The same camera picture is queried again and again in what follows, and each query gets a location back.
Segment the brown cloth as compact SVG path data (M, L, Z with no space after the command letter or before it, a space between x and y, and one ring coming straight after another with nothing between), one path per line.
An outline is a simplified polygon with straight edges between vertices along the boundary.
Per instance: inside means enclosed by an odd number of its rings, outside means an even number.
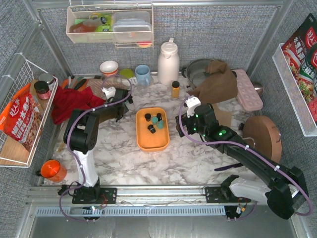
M209 76L194 90L187 92L190 96L198 97L202 104L216 104L237 96L236 76L227 63L213 60L205 67L205 72Z

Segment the orange storage basket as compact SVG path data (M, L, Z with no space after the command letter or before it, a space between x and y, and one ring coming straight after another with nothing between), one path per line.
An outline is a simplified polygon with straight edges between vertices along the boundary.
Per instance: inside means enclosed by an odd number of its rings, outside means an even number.
M136 113L137 144L144 152L164 150L170 143L166 112L160 107L143 108Z

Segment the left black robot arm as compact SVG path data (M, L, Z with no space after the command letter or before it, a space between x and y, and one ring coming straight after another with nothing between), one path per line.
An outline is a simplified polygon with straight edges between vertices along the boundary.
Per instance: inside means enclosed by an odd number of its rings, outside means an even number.
M68 121L63 140L74 155L79 173L79 184L94 187L99 181L93 149L96 145L100 120L119 121L128 112L126 103L133 103L132 91L105 89L106 102L92 109L74 109Z

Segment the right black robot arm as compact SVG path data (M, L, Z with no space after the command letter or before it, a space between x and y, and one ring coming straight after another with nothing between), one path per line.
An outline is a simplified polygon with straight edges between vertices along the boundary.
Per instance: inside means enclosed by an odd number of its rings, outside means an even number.
M241 136L227 126L220 125L211 104L201 104L197 97L186 97L181 103L187 113L176 116L180 137L212 147L237 160L256 174L268 187L261 198L255 191L240 193L241 197L267 203L271 211L288 220L293 214L310 216L314 207L309 198L304 173L296 166L288 168L274 162L251 148Z

